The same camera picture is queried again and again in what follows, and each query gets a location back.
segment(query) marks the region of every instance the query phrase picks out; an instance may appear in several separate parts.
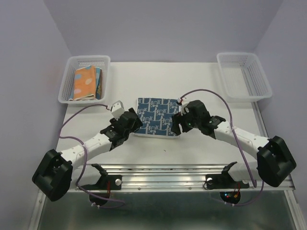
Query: black clamp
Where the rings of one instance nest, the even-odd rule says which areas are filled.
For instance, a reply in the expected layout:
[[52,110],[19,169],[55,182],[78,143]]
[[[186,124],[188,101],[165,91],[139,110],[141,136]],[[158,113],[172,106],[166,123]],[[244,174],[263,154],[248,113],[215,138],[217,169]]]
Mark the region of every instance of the black clamp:
[[96,184],[86,184],[82,188],[86,190],[107,190],[109,183],[110,190],[121,190],[122,175],[109,175],[99,164],[92,164],[91,166],[99,171],[101,177]]
[[188,113],[182,115],[179,112],[172,116],[173,123],[171,131],[176,135],[181,134],[179,127],[181,125],[182,132],[184,133],[189,132],[193,128],[197,128],[202,134],[215,139],[214,130],[221,122],[226,121],[220,116],[210,116],[206,106],[200,100],[189,102],[185,109]]
[[118,120],[112,118],[110,123],[111,125],[100,131],[112,142],[110,150],[122,145],[128,139],[130,133],[138,131],[143,126],[133,108],[125,111]]
[[206,190],[212,189],[227,189],[227,188],[237,188],[240,184],[240,188],[249,188],[249,184],[245,184],[242,181],[234,181],[229,175],[229,170],[237,162],[232,162],[229,165],[225,166],[221,174],[207,174],[206,182],[203,185],[203,188]]

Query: metal frame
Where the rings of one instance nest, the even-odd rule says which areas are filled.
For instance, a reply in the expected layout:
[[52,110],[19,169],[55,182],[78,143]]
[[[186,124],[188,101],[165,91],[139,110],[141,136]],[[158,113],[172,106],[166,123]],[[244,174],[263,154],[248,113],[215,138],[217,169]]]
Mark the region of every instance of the metal frame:
[[[252,103],[254,114],[257,120],[260,134],[267,137],[267,132],[262,120],[261,113],[257,103]],[[121,174],[122,189],[113,192],[209,192],[203,189],[203,183],[206,180],[206,174],[220,173],[224,164],[210,165],[102,165],[109,174]],[[305,230],[306,224],[299,205],[297,204],[293,190],[295,189],[291,176],[287,177],[282,184],[273,188],[265,185],[264,190],[284,190],[290,211],[295,222],[297,230]],[[68,192],[81,192],[78,189]],[[29,230],[38,228],[40,216],[43,210],[46,196],[39,192],[32,214]]]

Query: wire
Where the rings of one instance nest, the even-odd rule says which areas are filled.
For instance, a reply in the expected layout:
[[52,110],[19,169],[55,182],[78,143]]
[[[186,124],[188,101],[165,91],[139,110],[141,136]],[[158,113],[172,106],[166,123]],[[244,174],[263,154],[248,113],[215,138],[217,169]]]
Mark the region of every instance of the wire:
[[103,106],[105,107],[107,110],[110,110],[108,109],[107,105],[104,105],[104,104],[93,104],[93,105],[89,105],[89,106],[86,106],[82,109],[80,109],[78,112],[76,112],[74,115],[72,115],[70,118],[67,119],[67,121],[65,121],[63,123],[63,125],[61,126],[60,130],[59,130],[59,138],[60,139],[73,139],[73,140],[76,140],[78,141],[82,147],[84,148],[84,163],[83,163],[83,167],[82,167],[82,170],[81,170],[81,173],[80,173],[80,176],[78,177],[77,181],[76,181],[76,186],[81,190],[81,191],[84,191],[85,193],[87,193],[88,195],[91,195],[95,198],[98,198],[98,199],[101,199],[101,200],[106,200],[106,201],[112,201],[112,202],[117,202],[117,203],[120,203],[120,205],[117,205],[117,206],[112,206],[112,207],[103,207],[103,206],[99,206],[99,205],[96,205],[96,204],[92,204],[98,208],[117,208],[117,207],[122,207],[124,206],[126,203],[125,201],[123,200],[117,200],[117,199],[110,199],[110,198],[104,198],[104,197],[101,197],[101,196],[98,196],[96,194],[93,194],[91,193],[90,191],[87,191],[86,189],[82,188],[80,185],[79,185],[79,181],[81,180],[83,174],[84,174],[84,171],[85,171],[85,168],[86,168],[86,162],[87,162],[87,156],[88,156],[88,150],[87,150],[87,147],[84,145],[84,142],[82,140],[80,140],[79,138],[76,138],[76,137],[73,137],[73,136],[66,136],[66,137],[63,137],[61,136],[61,131],[63,129],[63,127],[70,121],[72,120],[77,114],[79,114],[80,112],[82,112],[83,110],[89,108],[89,107],[93,107],[93,106]]
[[230,111],[230,108],[229,108],[228,103],[225,101],[225,99],[224,99],[221,95],[217,94],[217,93],[214,92],[214,91],[206,90],[206,89],[192,90],[192,91],[187,92],[186,94],[182,95],[180,98],[182,99],[182,98],[184,98],[185,96],[189,95],[190,93],[198,92],[198,91],[205,91],[205,92],[213,93],[214,95],[218,96],[218,97],[224,102],[224,104],[226,105],[227,110],[228,110],[228,112],[229,112],[230,127],[231,127],[231,130],[232,130],[232,133],[234,134],[234,137],[235,137],[235,140],[236,140],[236,144],[237,144],[237,146],[238,146],[238,148],[239,148],[239,151],[240,151],[240,153],[241,153],[241,156],[242,156],[242,158],[243,158],[243,161],[244,161],[244,163],[245,163],[245,165],[246,165],[246,167],[247,167],[248,174],[249,174],[250,179],[251,179],[251,181],[252,181],[252,183],[253,183],[253,186],[256,188],[256,187],[257,187],[257,181],[254,180],[253,174],[252,174],[252,172],[251,172],[251,170],[250,170],[250,167],[249,167],[249,165],[248,165],[248,161],[246,160],[246,157],[245,157],[245,155],[244,155],[244,152],[243,152],[243,150],[242,150],[242,147],[241,147],[241,145],[240,145],[240,143],[239,143],[239,139],[238,139],[238,137],[237,137],[237,135],[236,135],[235,130],[233,129],[232,113],[231,113],[231,111]]
[[236,193],[236,196],[238,196],[239,195],[239,193],[240,193],[240,189],[241,189],[241,185],[240,185],[240,183],[238,183],[238,186],[239,186],[239,188],[238,188],[238,192]]
[[263,188],[264,188],[264,181],[262,181],[262,185],[261,185],[261,189],[260,189],[259,193],[254,198],[252,198],[250,201],[242,203],[242,204],[236,204],[235,205],[235,204],[227,203],[225,201],[218,200],[218,199],[215,199],[215,198],[211,198],[211,199],[218,201],[220,203],[223,203],[225,205],[233,206],[233,207],[246,206],[246,205],[250,205],[250,204],[254,203],[256,200],[259,199],[260,195],[262,194]]
[[108,181],[106,184],[106,191],[108,194],[111,195],[111,182],[110,181]]

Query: black joint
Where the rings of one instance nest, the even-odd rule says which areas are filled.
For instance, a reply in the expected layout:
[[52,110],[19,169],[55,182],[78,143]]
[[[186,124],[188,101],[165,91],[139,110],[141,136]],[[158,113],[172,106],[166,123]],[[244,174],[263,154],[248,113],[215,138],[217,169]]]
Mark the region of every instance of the black joint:
[[238,184],[240,184],[241,188],[249,188],[249,184],[245,184],[242,181],[236,182],[229,175],[229,170],[232,166],[234,166],[237,162],[232,162],[229,165],[225,166],[221,172],[221,174],[207,174],[206,175],[206,189],[227,189],[227,188],[237,188]]
[[130,133],[136,132],[143,125],[133,108],[125,111],[118,120],[112,118],[110,123],[111,125],[100,131],[112,142],[110,150],[122,145],[128,139]]
[[183,133],[197,128],[202,134],[215,138],[214,130],[221,122],[226,121],[220,116],[210,116],[206,106],[200,100],[189,102],[185,109],[188,109],[189,112],[183,115],[179,112],[172,116],[171,131],[176,135],[181,134],[181,126]]
[[59,152],[52,149],[44,155],[32,181],[51,201],[56,201],[68,191],[71,175],[71,161],[66,161]]
[[272,187],[278,187],[296,168],[296,162],[285,141],[275,136],[257,153],[258,174]]

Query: mesh basket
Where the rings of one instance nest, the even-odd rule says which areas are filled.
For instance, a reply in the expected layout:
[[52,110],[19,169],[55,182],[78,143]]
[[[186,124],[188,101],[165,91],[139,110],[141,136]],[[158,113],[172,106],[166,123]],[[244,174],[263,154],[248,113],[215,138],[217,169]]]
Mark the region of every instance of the mesh basket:
[[219,53],[217,62],[228,102],[256,102],[272,97],[270,84],[255,54]]
[[[94,65],[102,70],[102,87],[101,87],[101,99],[99,100],[87,100],[87,101],[69,101],[71,91],[73,89],[73,80],[75,70],[82,67]],[[98,104],[104,100],[106,94],[106,80],[108,76],[108,70],[110,67],[110,57],[108,56],[75,56],[68,59],[66,68],[64,71],[61,87],[59,90],[58,100],[63,104]]]

